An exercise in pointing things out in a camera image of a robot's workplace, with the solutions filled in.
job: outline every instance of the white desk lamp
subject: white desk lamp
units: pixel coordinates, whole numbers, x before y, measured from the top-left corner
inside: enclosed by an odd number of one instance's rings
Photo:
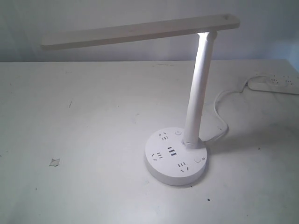
[[[150,173],[163,183],[179,186],[197,180],[206,166],[207,151],[199,138],[199,127],[217,31],[239,26],[240,21],[235,16],[211,15],[49,34],[44,36],[42,48],[69,49],[188,34],[199,35],[185,129],[161,129],[150,136],[145,148],[146,165]]]

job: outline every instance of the white cable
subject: white cable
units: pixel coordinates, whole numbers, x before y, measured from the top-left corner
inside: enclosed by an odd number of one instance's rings
[[[248,79],[246,80],[246,82],[243,84],[241,90],[239,90],[239,91],[238,91],[238,90],[225,90],[225,91],[220,92],[220,93],[216,96],[216,98],[215,98],[215,100],[214,100],[214,112],[215,112],[217,118],[224,124],[225,129],[224,129],[224,131],[222,131],[221,133],[217,134],[216,136],[210,138],[210,139],[207,140],[207,141],[215,141],[215,140],[217,140],[217,139],[223,137],[223,136],[224,136],[225,134],[227,134],[228,131],[229,131],[229,126],[228,126],[227,122],[225,122],[225,121],[223,120],[223,118],[219,115],[219,113],[218,113],[218,111],[217,111],[217,103],[218,103],[219,99],[221,98],[222,94],[223,94],[223,93],[226,93],[226,95],[228,95],[228,94],[230,94],[230,93],[243,93],[243,91],[244,91],[244,89],[245,89],[247,83],[249,82],[249,80],[251,80],[251,79],[253,79],[253,78],[257,78],[257,77],[266,77],[266,76],[254,76],[254,77],[250,77],[250,78],[248,78]]]

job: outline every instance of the white power strip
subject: white power strip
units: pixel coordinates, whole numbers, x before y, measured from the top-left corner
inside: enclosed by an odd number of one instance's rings
[[[268,74],[266,76],[250,79],[248,87],[256,91],[299,95],[299,77]]]

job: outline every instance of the wall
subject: wall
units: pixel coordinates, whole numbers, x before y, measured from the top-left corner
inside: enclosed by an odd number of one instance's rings
[[[221,31],[214,59],[286,58],[294,47],[298,0],[0,0],[0,61],[193,60],[197,35],[44,52],[47,32],[102,28],[232,13],[236,30]]]

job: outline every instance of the table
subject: table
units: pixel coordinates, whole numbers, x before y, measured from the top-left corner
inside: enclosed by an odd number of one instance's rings
[[[190,186],[154,179],[148,137],[184,127],[194,62],[0,63],[0,223],[295,224],[299,97],[224,97],[225,138]],[[223,128],[213,101],[286,60],[212,61],[200,137]],[[57,167],[49,166],[60,158]]]

